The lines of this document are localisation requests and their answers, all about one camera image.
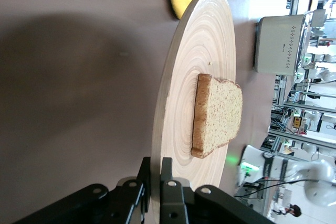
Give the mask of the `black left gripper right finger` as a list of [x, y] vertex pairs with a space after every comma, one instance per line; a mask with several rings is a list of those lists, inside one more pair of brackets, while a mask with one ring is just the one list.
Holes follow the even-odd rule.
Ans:
[[272, 223], [213, 185], [196, 190], [173, 179], [172, 159], [162, 160], [160, 223]]

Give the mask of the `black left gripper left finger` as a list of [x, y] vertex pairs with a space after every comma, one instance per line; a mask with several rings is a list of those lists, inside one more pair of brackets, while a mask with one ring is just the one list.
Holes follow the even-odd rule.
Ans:
[[150, 201], [150, 157], [135, 177], [123, 178], [113, 190], [91, 184], [16, 223], [143, 223]]

